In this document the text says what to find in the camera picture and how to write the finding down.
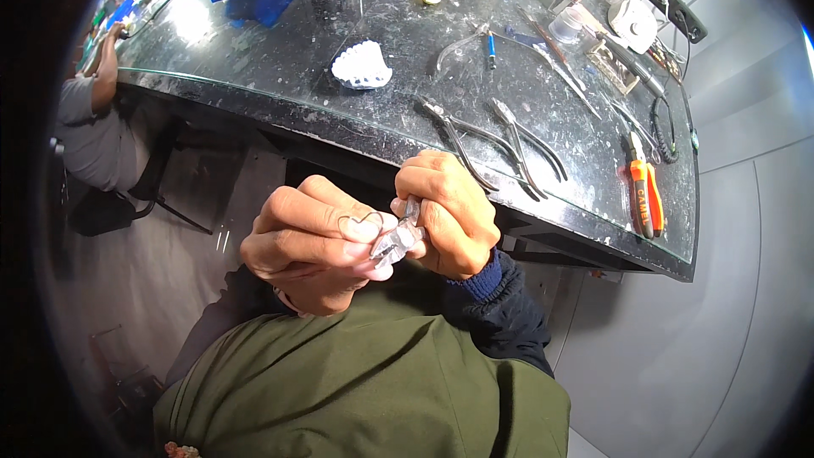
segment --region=glass tabletop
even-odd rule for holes
[[[535,182],[546,193],[635,234],[627,171],[629,130],[610,100],[623,101],[641,123],[649,124],[653,97],[642,85],[622,97],[585,56],[595,39],[583,37],[578,44],[562,48],[587,85],[588,100],[602,120],[590,114],[534,51],[502,39],[496,39],[495,69],[488,68],[485,38],[477,38],[447,56],[441,72],[436,73],[441,50],[471,36],[482,23],[499,34],[511,26],[518,33],[534,36],[516,5],[547,25],[554,18],[545,8],[551,1],[442,0],[438,5],[426,5],[422,0],[227,0],[214,4],[210,0],[171,0],[144,31],[120,46],[119,64],[261,92],[450,151],[453,144],[442,125],[422,112],[415,95],[431,97],[464,122],[508,139],[487,105],[496,97],[563,160],[569,179],[558,181],[534,145],[523,145]],[[602,0],[584,0],[584,4],[604,22],[607,5]],[[369,91],[342,87],[331,75],[331,63],[344,49],[367,39],[381,45],[384,61],[393,69],[391,81]],[[667,81],[677,146],[683,154],[675,164],[656,167],[666,226],[663,235],[650,242],[691,263],[697,234],[697,169],[688,119],[676,83],[648,56],[642,62],[657,78]],[[467,153],[479,165],[521,179],[503,150],[472,134],[459,133]],[[530,209],[540,218],[548,218],[544,207]]]

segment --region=gray shirt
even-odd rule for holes
[[[137,182],[133,133],[113,107],[93,113],[94,80],[78,75],[62,84],[55,136],[74,177],[103,191],[127,191]]]

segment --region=black tabletop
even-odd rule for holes
[[[119,64],[123,73],[137,70],[195,77],[288,101],[300,110],[297,120],[272,115],[261,119],[396,165],[414,155],[416,148],[388,146],[384,138],[394,134],[409,140],[409,145],[453,149],[437,121],[417,107],[415,94],[432,97],[463,121],[508,139],[487,107],[487,100],[496,97],[514,111],[519,122],[554,148],[569,179],[559,182],[545,158],[533,145],[525,144],[535,181],[551,198],[535,201],[514,190],[495,192],[490,198],[642,258],[630,250],[634,244],[630,240],[615,244],[616,237],[636,232],[627,172],[628,128],[609,100],[623,101],[640,122],[649,124],[653,97],[642,85],[622,97],[589,66],[584,52],[595,39],[583,37],[577,45],[562,48],[588,86],[588,100],[602,120],[588,112],[542,58],[500,39],[496,40],[496,69],[488,68],[486,40],[480,38],[450,54],[441,74],[435,74],[440,51],[473,34],[481,23],[488,22],[495,32],[503,33],[510,25],[533,36],[533,28],[515,5],[523,5],[540,24],[547,25],[554,18],[545,8],[551,1],[442,0],[439,5],[425,5],[422,0],[228,0],[214,4],[210,0],[172,0],[144,31],[120,47]],[[602,0],[584,0],[584,4],[605,21],[607,5]],[[393,69],[392,79],[370,91],[342,87],[331,75],[331,63],[345,48],[366,39],[381,44],[385,62]],[[648,241],[648,246],[680,263],[692,264],[698,195],[688,118],[676,83],[648,56],[641,60],[659,80],[667,81],[681,154],[675,164],[656,166],[666,226],[663,235]],[[208,104],[219,105],[217,101]],[[669,131],[664,115],[663,128]],[[331,139],[331,130],[343,127],[342,121],[332,117],[364,127],[347,131],[341,141]],[[463,131],[462,136],[486,179],[500,186],[506,180],[514,185],[520,178],[501,149]],[[575,215],[609,223],[621,235],[593,237],[590,228],[577,229],[568,222]],[[646,240],[639,237],[636,243],[642,241]]]

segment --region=person in gray shirt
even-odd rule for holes
[[[133,188],[144,172],[150,156],[146,137],[154,136],[147,127],[128,124],[112,106],[118,75],[115,46],[123,28],[114,23],[85,74],[63,83],[55,128],[55,137],[64,146],[65,168],[74,177],[103,191],[122,193]]]

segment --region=blue marker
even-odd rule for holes
[[[495,64],[495,36],[492,31],[489,31],[489,69],[493,70],[497,67]]]

